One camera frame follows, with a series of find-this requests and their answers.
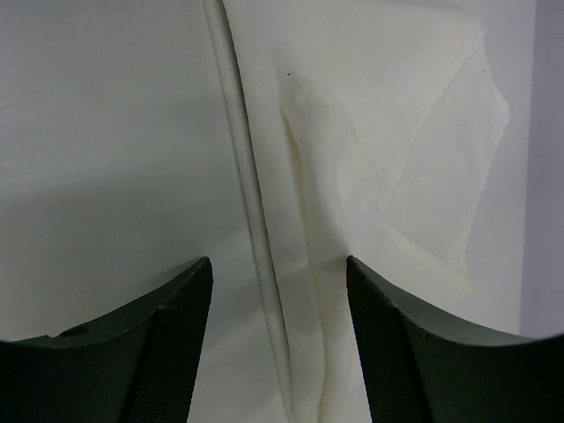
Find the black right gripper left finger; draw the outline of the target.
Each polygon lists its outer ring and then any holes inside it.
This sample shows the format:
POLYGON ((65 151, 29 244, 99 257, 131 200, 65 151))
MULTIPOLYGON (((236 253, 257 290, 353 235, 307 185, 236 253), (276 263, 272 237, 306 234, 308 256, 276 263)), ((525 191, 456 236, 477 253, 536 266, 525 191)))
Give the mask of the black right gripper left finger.
POLYGON ((212 299, 209 258, 55 336, 1 344, 3 422, 185 422, 212 299))

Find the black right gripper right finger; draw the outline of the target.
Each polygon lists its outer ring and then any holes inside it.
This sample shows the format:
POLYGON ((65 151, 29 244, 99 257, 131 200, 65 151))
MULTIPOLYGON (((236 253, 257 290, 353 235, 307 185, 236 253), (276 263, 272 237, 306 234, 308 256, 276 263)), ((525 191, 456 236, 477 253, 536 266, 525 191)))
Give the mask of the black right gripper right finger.
POLYGON ((353 256, 346 286, 374 422, 561 422, 563 336, 452 315, 353 256))

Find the white cloth napkin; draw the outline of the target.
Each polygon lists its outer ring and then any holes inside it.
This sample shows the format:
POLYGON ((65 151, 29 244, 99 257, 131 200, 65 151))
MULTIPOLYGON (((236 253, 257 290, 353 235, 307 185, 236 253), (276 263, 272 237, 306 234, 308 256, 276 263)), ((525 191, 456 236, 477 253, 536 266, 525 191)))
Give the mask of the white cloth napkin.
POLYGON ((346 422, 347 257, 436 306, 471 292, 467 241, 509 120, 483 23, 377 1, 204 7, 287 418, 346 422))

